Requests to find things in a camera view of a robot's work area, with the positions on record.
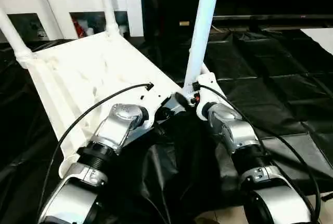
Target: silver metal housing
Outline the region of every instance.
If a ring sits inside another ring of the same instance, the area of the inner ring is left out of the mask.
[[[108,181],[107,176],[101,171],[81,163],[73,163],[44,206],[38,223],[43,222],[47,216],[54,216],[69,223],[83,223],[80,221],[85,220],[86,215],[84,214],[89,213],[97,195],[72,185],[69,181],[71,178],[76,178],[95,187],[102,186]]]
[[[288,185],[290,188],[293,188],[288,180],[281,174],[278,167],[273,165],[249,169],[240,176],[240,184],[242,184],[245,180],[251,180],[257,183],[276,178],[283,180],[286,185]]]
[[[119,153],[129,132],[141,123],[143,117],[141,108],[135,104],[115,104],[96,130],[92,141],[102,143]]]
[[[311,222],[310,212],[303,199],[288,186],[255,190],[266,204],[274,224]]]
[[[210,107],[208,122],[213,133],[223,138],[230,154],[247,145],[260,145],[251,125],[242,120],[237,111],[224,104],[217,103]]]

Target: black plastic sheet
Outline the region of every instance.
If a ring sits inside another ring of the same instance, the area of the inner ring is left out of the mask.
[[[156,40],[138,49],[181,85],[189,44]],[[0,223],[34,223],[57,140],[28,72],[10,49],[2,48],[0,55]],[[300,31],[228,33],[211,36],[205,63],[249,119],[297,149],[315,169],[322,191],[333,189],[332,55]],[[161,128],[114,159],[98,223],[192,223],[201,212],[241,203],[231,160],[195,112],[174,116]],[[288,175],[313,193],[291,152],[260,135]],[[59,181],[61,160],[59,153],[47,194]]]

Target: wire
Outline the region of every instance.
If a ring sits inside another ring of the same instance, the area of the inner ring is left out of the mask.
[[[67,137],[68,133],[72,130],[72,128],[74,128],[74,126],[82,119],[84,118],[88,113],[90,113],[93,109],[97,108],[98,106],[100,106],[101,104],[103,104],[104,102],[108,101],[109,99],[121,94],[121,93],[124,93],[125,91],[128,91],[128,90],[131,90],[131,89],[134,89],[134,88],[138,88],[138,87],[144,87],[146,86],[147,87],[147,90],[150,90],[152,87],[153,87],[153,84],[139,84],[139,85],[133,85],[133,86],[130,86],[128,88],[125,88],[123,90],[120,90],[119,92],[117,93],[114,93],[112,94],[111,96],[108,96],[106,97],[105,99],[101,100],[100,102],[97,102],[96,104],[94,104],[93,106],[91,106],[88,110],[86,110],[85,112],[82,113],[82,115],[80,115],[69,127],[68,129],[64,132],[64,134],[61,136],[61,138],[59,139],[59,142],[53,152],[53,155],[52,155],[52,158],[50,160],[50,163],[48,165],[48,169],[47,169],[47,172],[46,172],[46,176],[45,176],[45,179],[44,179],[44,184],[43,184],[43,189],[42,189],[42,194],[41,194],[41,198],[40,198],[40,202],[39,202],[39,206],[38,206],[38,211],[37,211],[37,220],[41,214],[41,210],[42,210],[42,206],[43,206],[43,198],[44,198],[44,194],[45,194],[45,190],[46,190],[46,186],[47,186],[47,181],[48,181],[48,178],[50,176],[50,171],[51,171],[51,167],[53,165],[53,161],[56,157],[56,153],[57,151],[59,150],[61,144],[63,143],[64,139]]]
[[[291,180],[291,178],[274,162],[274,165],[277,166],[279,168],[279,170],[281,171],[282,175],[289,181],[289,183],[294,187],[294,189],[296,190],[296,192],[302,197],[302,199],[304,200],[305,204],[307,205],[310,213],[311,213],[311,218],[312,221],[314,223],[317,223],[318,219],[319,219],[319,215],[320,215],[320,211],[321,211],[321,194],[320,194],[320,190],[319,190],[319,186],[317,183],[316,178],[314,177],[311,168],[308,166],[308,164],[305,162],[305,160],[301,157],[301,155],[281,136],[273,133],[270,130],[267,130],[265,128],[262,127],[257,127],[257,126],[253,126],[252,123],[249,121],[249,119],[232,103],[230,102],[225,96],[223,96],[221,93],[219,93],[218,91],[214,90],[213,88],[206,86],[206,85],[198,85],[199,87],[205,88],[207,90],[212,91],[213,93],[215,93],[216,95],[218,95],[219,97],[221,97],[223,100],[225,100],[227,103],[229,103],[240,115],[241,117],[247,121],[251,127],[254,130],[254,133],[256,135],[256,137],[258,138],[258,141],[260,143],[260,145],[262,146],[264,152],[266,154],[268,154],[267,148],[265,147],[262,139],[259,137],[259,135],[257,134],[257,132],[255,131],[255,128],[266,132],[270,135],[272,135],[273,137],[279,139],[284,145],[286,145],[288,147],[288,149],[290,149],[293,154],[297,157],[297,159],[300,161],[300,163],[305,167],[309,178],[311,179],[311,181],[313,182],[314,188],[315,188],[315,196],[316,196],[316,206],[315,206],[315,210],[313,211],[313,207],[309,201],[309,199],[302,193],[302,191],[298,188],[298,186],[295,185],[295,183],[293,183],[293,181]]]
[[[220,30],[220,29],[218,29],[216,26],[214,26],[214,25],[212,25],[212,28],[214,28],[217,32],[219,32],[219,33],[225,33],[225,32],[223,32],[222,30]]]

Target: red object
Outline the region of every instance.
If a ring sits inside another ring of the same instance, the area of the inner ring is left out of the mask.
[[[80,26],[80,24],[78,23],[78,21],[77,20],[72,20],[72,21],[73,21],[76,33],[78,34],[78,37],[79,38],[86,37],[87,34],[85,33],[84,29]]]

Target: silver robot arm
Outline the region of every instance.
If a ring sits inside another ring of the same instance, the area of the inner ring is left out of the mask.
[[[53,191],[38,223],[93,223],[100,208],[97,196],[108,182],[111,157],[121,152],[131,131],[152,126],[156,111],[168,96],[150,90],[139,104],[113,105],[88,145],[78,149],[80,158]]]
[[[213,73],[199,76],[198,82],[219,88]],[[197,114],[208,121],[213,134],[225,145],[240,175],[248,222],[310,223],[305,202],[265,154],[252,126],[210,90],[201,89],[199,93]]]

